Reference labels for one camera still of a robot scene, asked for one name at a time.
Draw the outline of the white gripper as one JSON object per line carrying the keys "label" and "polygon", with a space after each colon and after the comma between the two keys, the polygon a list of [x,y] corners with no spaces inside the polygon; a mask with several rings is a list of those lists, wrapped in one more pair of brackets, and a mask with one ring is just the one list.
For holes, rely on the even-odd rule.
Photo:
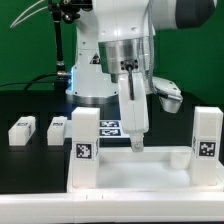
{"label": "white gripper", "polygon": [[[141,73],[133,74],[134,99],[130,97],[128,74],[118,77],[119,107],[123,131],[130,135],[131,149],[135,153],[144,150],[142,133],[149,130],[149,118],[146,95],[151,90],[146,88],[147,81]],[[159,100],[163,109],[177,113],[183,101],[180,89],[170,80],[153,77],[154,87],[163,93]]]}

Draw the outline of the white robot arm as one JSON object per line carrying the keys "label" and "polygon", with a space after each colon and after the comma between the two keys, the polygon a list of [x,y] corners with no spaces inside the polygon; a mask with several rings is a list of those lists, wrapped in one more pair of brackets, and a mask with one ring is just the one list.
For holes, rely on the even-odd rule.
{"label": "white robot arm", "polygon": [[89,0],[77,6],[77,57],[69,98],[87,104],[119,99],[121,124],[135,152],[149,130],[146,96],[155,94],[175,113],[183,101],[171,81],[157,78],[154,36],[158,30],[203,25],[217,0]]}

